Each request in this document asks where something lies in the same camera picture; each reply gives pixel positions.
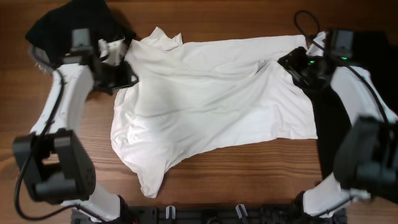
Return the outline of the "white t-shirt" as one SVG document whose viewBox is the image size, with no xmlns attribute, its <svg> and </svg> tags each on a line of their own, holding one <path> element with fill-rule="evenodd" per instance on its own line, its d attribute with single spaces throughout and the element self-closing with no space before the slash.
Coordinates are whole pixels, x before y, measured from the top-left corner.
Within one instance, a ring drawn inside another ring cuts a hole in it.
<svg viewBox="0 0 398 224">
<path fill-rule="evenodd" d="M 278 60 L 302 35 L 183 42 L 156 28 L 132 41 L 125 61 L 138 83 L 119 90 L 111 145 L 157 196 L 179 162 L 221 147 L 277 138 L 315 139 L 313 107 Z"/>
</svg>

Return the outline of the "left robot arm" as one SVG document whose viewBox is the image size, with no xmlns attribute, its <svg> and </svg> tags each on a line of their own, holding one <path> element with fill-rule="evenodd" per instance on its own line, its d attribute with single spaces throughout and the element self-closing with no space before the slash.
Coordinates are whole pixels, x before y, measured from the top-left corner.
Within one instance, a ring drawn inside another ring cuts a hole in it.
<svg viewBox="0 0 398 224">
<path fill-rule="evenodd" d="M 59 65 L 52 65 L 44 50 L 31 45 L 30 55 L 52 75 L 52 88 L 30 133 L 15 138 L 12 150 L 20 170 L 14 191 L 17 213 L 25 220 L 20 190 L 25 186 L 35 202 L 74 211 L 73 223 L 136 223 L 124 199 L 109 193 L 96 180 L 92 160 L 78 138 L 81 114 L 88 95 L 138 83 L 124 60 L 126 39 L 95 39 L 88 29 L 72 32 L 70 49 Z"/>
</svg>

